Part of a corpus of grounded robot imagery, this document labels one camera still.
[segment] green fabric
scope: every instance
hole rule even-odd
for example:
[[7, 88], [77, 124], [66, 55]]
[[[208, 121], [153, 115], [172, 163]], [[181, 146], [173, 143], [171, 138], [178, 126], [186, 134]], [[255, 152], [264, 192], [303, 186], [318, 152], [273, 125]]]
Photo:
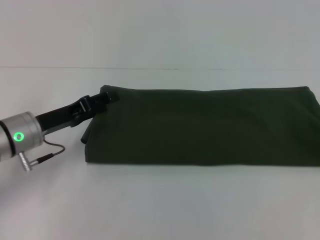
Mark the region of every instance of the green fabric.
[[308, 87], [101, 88], [113, 91], [119, 101], [84, 136], [89, 163], [320, 165], [320, 106]]

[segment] green light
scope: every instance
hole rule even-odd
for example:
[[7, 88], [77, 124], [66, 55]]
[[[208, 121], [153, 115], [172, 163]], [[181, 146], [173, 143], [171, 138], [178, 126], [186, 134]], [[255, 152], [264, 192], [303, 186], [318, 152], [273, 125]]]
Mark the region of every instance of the green light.
[[13, 139], [17, 142], [21, 142], [24, 138], [25, 138], [25, 135], [19, 131], [13, 135]]

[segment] silver cylindrical joint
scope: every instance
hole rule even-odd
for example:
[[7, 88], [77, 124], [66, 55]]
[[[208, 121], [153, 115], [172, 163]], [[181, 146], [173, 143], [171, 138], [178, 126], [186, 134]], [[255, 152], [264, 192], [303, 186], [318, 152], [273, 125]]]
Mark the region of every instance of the silver cylindrical joint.
[[35, 116], [25, 112], [1, 121], [0, 160], [40, 146], [44, 135]]

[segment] white background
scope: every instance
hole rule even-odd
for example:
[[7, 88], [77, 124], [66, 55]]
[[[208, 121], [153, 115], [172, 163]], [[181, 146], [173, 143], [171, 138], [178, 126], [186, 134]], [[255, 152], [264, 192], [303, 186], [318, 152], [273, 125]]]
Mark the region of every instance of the white background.
[[[319, 8], [318, 0], [0, 0], [0, 119], [63, 107], [104, 84], [309, 86], [320, 99]], [[87, 125], [47, 136], [67, 150], [29, 174], [17, 158], [0, 162], [1, 240], [320, 239], [318, 168], [86, 164]]]

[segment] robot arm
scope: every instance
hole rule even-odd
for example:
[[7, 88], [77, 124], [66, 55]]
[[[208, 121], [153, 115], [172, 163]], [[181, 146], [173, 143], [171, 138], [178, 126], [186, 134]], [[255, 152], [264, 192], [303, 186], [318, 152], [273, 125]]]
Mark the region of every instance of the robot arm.
[[19, 155], [23, 168], [30, 171], [33, 165], [52, 158], [54, 154], [29, 162], [24, 152], [40, 146], [47, 134], [73, 128], [98, 113], [106, 112], [106, 105], [117, 100], [116, 94], [102, 92], [38, 116], [25, 112], [0, 120], [0, 161]]

